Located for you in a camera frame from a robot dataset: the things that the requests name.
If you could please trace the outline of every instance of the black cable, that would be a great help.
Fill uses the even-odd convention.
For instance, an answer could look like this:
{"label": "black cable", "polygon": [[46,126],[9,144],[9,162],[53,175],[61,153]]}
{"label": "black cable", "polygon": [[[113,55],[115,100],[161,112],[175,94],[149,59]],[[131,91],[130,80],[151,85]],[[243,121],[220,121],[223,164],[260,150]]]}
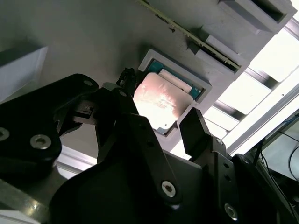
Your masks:
{"label": "black cable", "polygon": [[283,193],[282,189],[280,189],[279,185],[278,185],[278,184],[276,183],[276,181],[274,180],[274,178],[273,178],[273,176],[272,176],[272,174],[271,174],[271,172],[270,172],[270,169],[269,169],[267,160],[266,160],[266,158],[264,157],[264,155],[263,155],[262,152],[261,152],[261,156],[262,156],[262,160],[265,161],[265,163],[266,163],[266,167],[267,167],[267,170],[268,170],[268,173],[269,173],[269,176],[270,176],[271,180],[273,181],[274,185],[277,187],[277,189],[279,190],[279,192],[282,194],[282,196],[285,198],[286,202],[288,203],[288,205],[289,205],[289,207],[290,207],[290,209],[291,209],[291,212],[292,212],[292,215],[293,215],[294,219],[297,220],[297,219],[296,219],[296,216],[295,216],[295,213],[294,213],[294,211],[293,211],[293,207],[292,207],[291,203],[289,202],[289,200],[287,199],[287,197],[286,197],[285,194]]}
{"label": "black cable", "polygon": [[281,134],[284,134],[285,136],[287,136],[287,137],[289,137],[289,138],[295,140],[296,142],[299,142],[299,140],[293,138],[292,136],[290,136],[290,135],[288,135],[288,134],[286,134],[286,133],[284,133],[284,132],[281,132],[281,131],[277,131],[277,132],[279,132],[279,133],[281,133]]}
{"label": "black cable", "polygon": [[253,165],[256,166],[256,163],[258,161],[258,158],[260,157],[260,153],[262,153],[262,148],[263,148],[263,142],[265,141],[265,138],[263,138],[258,144],[257,144],[257,150],[256,150],[256,155],[253,160]]}
{"label": "black cable", "polygon": [[296,181],[299,182],[299,179],[297,179],[295,177],[295,175],[293,174],[292,172],[292,169],[291,169],[291,159],[292,159],[292,156],[294,155],[295,151],[299,148],[299,146],[297,146],[296,148],[293,149],[293,151],[291,152],[291,155],[289,156],[289,160],[288,160],[288,168],[289,168],[289,171],[291,173],[291,175],[295,178]]}

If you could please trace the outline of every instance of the bright light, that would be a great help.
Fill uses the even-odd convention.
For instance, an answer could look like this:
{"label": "bright light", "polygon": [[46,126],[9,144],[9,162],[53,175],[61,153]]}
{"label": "bright light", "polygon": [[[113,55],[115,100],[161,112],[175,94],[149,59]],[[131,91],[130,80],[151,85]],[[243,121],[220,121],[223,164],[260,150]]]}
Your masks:
{"label": "bright light", "polygon": [[227,131],[223,128],[219,127],[218,125],[212,123],[211,121],[205,119],[206,125],[210,131],[210,133],[214,136],[216,136],[219,139],[223,139],[224,136],[227,135]]}
{"label": "bright light", "polygon": [[225,128],[228,131],[232,130],[239,123],[238,120],[232,118],[228,114],[213,106],[207,110],[207,112],[204,114],[204,118],[219,125],[220,127]]}
{"label": "bright light", "polygon": [[249,67],[254,71],[264,71],[281,82],[299,65],[298,52],[299,41],[282,29],[258,53]]}
{"label": "bright light", "polygon": [[[293,7],[299,11],[299,1],[298,0],[291,0]],[[299,12],[294,15],[294,19],[299,21]]]}
{"label": "bright light", "polygon": [[219,97],[219,101],[248,114],[271,92],[266,86],[243,73]]}
{"label": "bright light", "polygon": [[290,92],[299,83],[299,69],[294,71],[285,81],[273,90],[250,114],[248,114],[224,139],[226,147],[231,146],[268,110]]}
{"label": "bright light", "polygon": [[285,106],[276,116],[269,120],[257,132],[255,132],[248,140],[238,147],[231,156],[235,154],[245,154],[261,139],[266,137],[274,128],[280,125],[285,119],[291,116],[299,108],[299,96]]}

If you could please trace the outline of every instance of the mounting hole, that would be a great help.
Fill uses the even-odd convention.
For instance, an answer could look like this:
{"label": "mounting hole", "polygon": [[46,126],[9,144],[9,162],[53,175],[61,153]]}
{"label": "mounting hole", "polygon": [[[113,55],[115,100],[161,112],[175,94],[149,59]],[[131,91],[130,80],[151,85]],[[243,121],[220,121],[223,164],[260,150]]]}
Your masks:
{"label": "mounting hole", "polygon": [[149,147],[154,147],[154,143],[151,142],[151,141],[148,141],[147,144],[148,144]]}
{"label": "mounting hole", "polygon": [[225,179],[228,181],[228,182],[231,182],[231,179],[230,179],[230,177],[228,176],[228,175],[224,175],[224,177],[225,177]]}
{"label": "mounting hole", "polygon": [[88,85],[88,86],[92,86],[93,83],[91,81],[88,80],[84,80],[84,84]]}

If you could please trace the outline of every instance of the cable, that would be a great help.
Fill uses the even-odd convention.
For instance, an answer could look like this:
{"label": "cable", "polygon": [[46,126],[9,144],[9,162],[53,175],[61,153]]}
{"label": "cable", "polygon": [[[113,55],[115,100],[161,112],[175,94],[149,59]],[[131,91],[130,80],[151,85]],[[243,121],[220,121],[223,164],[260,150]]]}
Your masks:
{"label": "cable", "polygon": [[294,155],[295,151],[299,148],[299,146],[297,146],[296,148],[294,148],[294,150],[291,152],[291,155],[289,156],[289,160],[288,160],[288,168],[289,168],[289,171],[291,173],[291,175],[295,178],[296,181],[299,182],[299,179],[297,179],[295,177],[295,175],[293,174],[292,172],[292,169],[291,169],[291,159],[292,159],[292,156]]}
{"label": "cable", "polygon": [[296,142],[299,142],[299,140],[293,138],[292,136],[290,136],[290,135],[288,135],[288,134],[286,134],[286,133],[284,133],[284,132],[281,132],[281,131],[277,131],[277,132],[279,132],[279,133],[281,133],[281,134],[284,134],[285,136],[287,136],[287,137],[289,137],[289,138],[295,140]]}
{"label": "cable", "polygon": [[263,138],[258,144],[257,144],[257,150],[256,150],[256,155],[253,160],[253,165],[256,166],[256,163],[258,161],[258,158],[260,157],[260,153],[262,153],[262,148],[263,148],[263,142],[265,141],[265,138]]}
{"label": "cable", "polygon": [[298,118],[298,114],[296,114],[293,118],[291,118],[291,119],[289,119],[289,120],[285,120],[283,123],[291,123],[291,122],[293,122],[293,121],[295,121],[297,118]]}
{"label": "cable", "polygon": [[289,205],[289,207],[290,207],[290,209],[291,209],[291,212],[292,212],[292,215],[293,215],[294,219],[297,220],[297,219],[296,219],[296,216],[295,216],[295,213],[294,213],[294,211],[293,211],[293,207],[292,207],[291,203],[289,202],[289,200],[287,199],[287,197],[285,196],[285,194],[283,193],[283,191],[280,189],[279,185],[278,185],[278,184],[276,183],[276,181],[274,180],[274,178],[273,178],[273,176],[272,176],[272,174],[271,174],[271,172],[270,172],[270,169],[269,169],[267,160],[266,160],[266,158],[264,157],[264,155],[263,155],[262,152],[261,152],[261,156],[262,156],[262,160],[265,161],[265,163],[266,163],[266,167],[267,167],[267,170],[268,170],[268,173],[269,173],[269,176],[270,176],[271,180],[273,181],[274,185],[277,187],[277,189],[279,190],[279,192],[282,194],[282,196],[285,198],[286,202],[288,203],[288,205]]}

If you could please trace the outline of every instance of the screw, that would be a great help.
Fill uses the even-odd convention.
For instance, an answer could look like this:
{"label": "screw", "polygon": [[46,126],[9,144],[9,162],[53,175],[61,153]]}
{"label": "screw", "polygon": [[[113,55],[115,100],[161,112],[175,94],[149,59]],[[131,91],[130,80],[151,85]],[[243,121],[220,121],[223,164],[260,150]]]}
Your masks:
{"label": "screw", "polygon": [[176,189],[169,181],[163,181],[162,190],[168,197],[174,197],[176,195]]}
{"label": "screw", "polygon": [[225,203],[224,210],[232,220],[234,220],[234,221],[238,220],[238,214],[237,214],[236,210],[230,204]]}
{"label": "screw", "polygon": [[127,96],[127,94],[126,94],[125,92],[121,91],[121,90],[120,90],[120,94],[121,94],[122,96],[124,96],[124,97]]}
{"label": "screw", "polygon": [[3,127],[0,127],[0,141],[4,141],[9,138],[9,131]]}
{"label": "screw", "polygon": [[30,139],[30,145],[37,149],[47,149],[51,143],[51,139],[43,134],[37,134]]}
{"label": "screw", "polygon": [[88,85],[88,86],[92,86],[92,85],[93,85],[93,83],[92,83],[91,81],[88,81],[88,80],[85,80],[85,81],[84,81],[84,84],[86,84],[86,85]]}
{"label": "screw", "polygon": [[223,145],[223,141],[221,141],[220,139],[216,139],[216,141],[217,141],[220,145]]}

